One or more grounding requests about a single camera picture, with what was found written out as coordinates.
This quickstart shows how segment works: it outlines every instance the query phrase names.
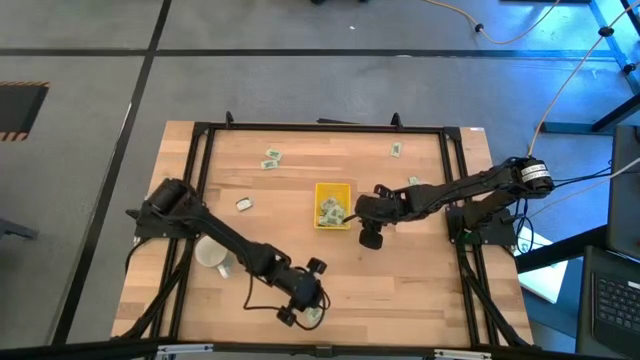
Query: yellow bin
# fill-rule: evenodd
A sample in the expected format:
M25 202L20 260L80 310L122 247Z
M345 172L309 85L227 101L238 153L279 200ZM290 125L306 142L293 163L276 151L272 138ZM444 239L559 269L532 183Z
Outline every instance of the yellow bin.
M343 224L342 226L320 226L318 225L318 218L322 216L322 209L320 205L327 200L330 196L335 197L338 200L340 206L344 207L345 217L351 215L351 185L349 184L337 184L337 183L317 183L316 184L316 207L313 212L313 226L316 229L326 230L347 230L351 227L351 222Z

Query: robotic arm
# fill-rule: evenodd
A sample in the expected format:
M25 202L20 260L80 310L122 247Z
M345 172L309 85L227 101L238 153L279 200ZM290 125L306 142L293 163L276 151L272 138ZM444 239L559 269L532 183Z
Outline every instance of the robotic arm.
M270 244L245 239L213 216L196 191L181 180L165 179L143 202L139 211L128 213L136 218L138 236L145 236L144 231L149 229L160 229L164 237L209 235L234 253L251 276L290 296L289 304L280 307L277 314L278 319L288 326L296 320L293 309L304 311L321 305L325 293L314 274L324 273L327 268L324 262L311 258L307 269L292 268L291 259L282 251Z
M518 199L541 199L553 190L545 163L535 158L507 159L487 171L443 185L413 185L390 190L376 185L379 197L362 195L355 214L363 225L360 244L370 249L382 247L382 226L426 218L448 203L493 191L481 201L460 208L462 228L475 230L490 222L493 215Z

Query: black metal frame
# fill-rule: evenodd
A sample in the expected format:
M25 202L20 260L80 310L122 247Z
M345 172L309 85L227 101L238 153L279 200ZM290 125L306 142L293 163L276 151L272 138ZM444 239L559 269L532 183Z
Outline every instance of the black metal frame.
M187 342L170 338L129 339L102 341L82 344L39 346L24 349L0 350L3 359L46 359L46 360L85 360L85 359L131 359L153 356L159 350L169 350L172 345L201 345L202 351L225 353L269 353L301 354L318 358L334 356L371 355L371 356L423 356L425 359L444 357L445 351L470 351L490 353L493 360L601 360L602 357L543 351L537 348L514 348L508 346L479 345L476 348L433 348L398 346L323 346L323 345L287 345L287 344L238 344L231 342Z
M518 273L537 270L560 261L577 258L582 256L584 248L587 246L606 250L607 227L607 225L602 225L517 256Z
M622 6L626 9L629 7L629 2L627 0L620 0ZM601 27L606 27L607 21L602 15L598 4L596 4L595 0L589 3L589 8L593 13L593 16L596 19L596 22ZM629 11L627 13L629 18L631 19L631 23L640 35L640 22L636 16L636 10ZM616 62L623 69L622 74L627 79L629 86L631 87L631 91L634 96L623 103L622 105L615 108L613 111L602 117L597 122L591 123L567 123L567 122L557 122L557 121L545 121L540 128L541 131L547 133L560 133L560 134L578 134L578 135L613 135L613 128L618 125L620 122L624 121L626 118L640 110L640 83L634 77L632 71L635 69L635 64L630 64L629 60L625 56L625 54L618 46L618 42L616 41L614 35L605 37L609 48L617 54L615 56Z
M216 130L259 130L259 131L320 131L320 132L358 132L358 133L408 133L408 134L425 134L425 135L437 135L440 143L440 150L442 156L442 165L444 170L445 181L450 182L453 181L453 173L451 169L451 159L449 157L449 149L448 149L448 140L451 140L454 144L454 148L456 150L456 162L458 163L458 170L460 176L467 176L466 169L466 161L464 157L464 150L462 147L462 138L460 134L459 128L441 128L441 127L413 127L413 126L404 126L400 121L400 117L397 114L394 114L390 125L357 125L357 124L348 124L340 121L336 121L335 123L329 124L267 124L267 123L236 123L233 119L231 113L226 113L226 119L224 123L195 123L193 135L191 138L191 144L189 147L189 155L187 157L187 166L185 167L185 179L189 179L190 171L193 168L193 162L195 159L195 155L197 152L198 142L200 137L203 134L207 134L207 142L205 146L204 156L202 158L201 171L198 180L198 193L202 194L204 192L204 186L206 182L206 178L209 173L209 165L211 163L211 154L213 148L213 141ZM193 246L193 241L187 242L185 246ZM456 245L456 253L457 256L467 256L467 252L463 245ZM168 277L168 269L173 268L175 258L175 248L169 246L167 250L167 255L165 257L165 264L163 269L163 279ZM478 271L478 276L481 284L484 289L489 292L489 285L487 281L486 268L484 264L484 258L482 256L482 249L480 246L474 246L474 260L476 264L476 269ZM178 292L176 294L176 300L174 304L173 314L171 318L171 329L169 331L169 338L177 339L178 331L180 326L180 318L182 313L182 307L184 304L184 298L186 296L186 284L188 280L188 269L186 272L186 276L184 279L180 281L180 285L178 286ZM480 344L479 332L478 332L478 324L474 311L474 302L472 291L468 283L462 280L462 268L460 268L461 274L461 282L463 289L463 298L464 298L464 306L465 312L467 315L467 327L469 331L470 342L472 346L477 346ZM488 314L486 316L487 320L487 329L489 333L490 344L497 345L498 344L498 335L495 324L491 321ZM158 314L154 325L152 328L151 336L159 335L159 324L162 321L162 314ZM362 348L368 349L367 346L354 346L351 347L353 349ZM296 352L297 345L288 348L285 353L298 353ZM362 353L354 352L352 354L365 354L369 353L369 351L365 351ZM420 354L413 353L413 355L422 355L425 353L421 352Z

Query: paper money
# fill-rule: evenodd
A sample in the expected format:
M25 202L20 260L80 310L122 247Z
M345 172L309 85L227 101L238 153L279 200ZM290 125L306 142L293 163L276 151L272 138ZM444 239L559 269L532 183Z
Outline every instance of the paper money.
M320 226L339 226L341 224L342 224L341 220L339 220L337 217L331 217L331 216L322 216L319 222Z
M322 315L322 309L320 308L307 308L304 313L307 316L307 321L309 321L309 326L315 326L318 321L320 321L320 316Z
M331 207L331 209L327 210L326 216L339 218L340 220L344 219L344 209L340 207L340 205L336 204Z
M391 146L391 156L400 157L400 153L402 152L402 143L393 143Z
M322 204L320 205L320 208L322 209L322 211L327 212L337 203L338 203L338 199L336 199L334 196L329 196L327 200L322 202Z
M251 201L251 199L249 198L240 199L238 200L238 202L236 202L236 208L238 209L238 211L245 211L252 206L253 201Z
M265 160L265 161L260 163L260 167L262 167L262 170L277 169L278 168L278 161L277 160Z
M282 160L282 153L276 149L269 148L264 154L276 161Z

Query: wooden tabletop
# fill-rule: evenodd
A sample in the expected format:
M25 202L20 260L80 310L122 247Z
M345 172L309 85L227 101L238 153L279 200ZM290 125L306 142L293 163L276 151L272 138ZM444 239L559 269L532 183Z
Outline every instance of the wooden tabletop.
M193 122L167 123L150 191L165 177L182 177L192 128ZM483 129L461 130L468 172L489 168ZM400 158L389 156L391 144L397 141L403 143ZM282 151L284 157L280 168L261 170L260 161L266 159L264 152L269 147ZM457 176L453 144L449 149ZM293 265L305 266L311 257L325 261L328 267L321 280L332 307L314 331L288 328L274 311L242 309L248 274L237 261L233 261L231 278L224 280L218 271L193 259L181 340L469 346L460 275L444 211L422 221L387 226L383 248L378 251L358 243L357 222L345 231L313 227L318 182L351 184L352 204L376 184L405 187L410 176L425 183L443 183L437 136L218 130L211 161L205 193L211 212L247 239L279 248L292 258ZM235 203L244 197L255 204L240 213ZM167 244L166 239L152 240L131 259L113 335L128 330L156 295ZM492 298L519 335L531 341L513 259L498 247L483 249ZM279 307L287 301L280 290L255 283L251 305ZM168 333L172 304L170 298L162 334ZM486 342L482 307L477 299L475 304L481 339Z

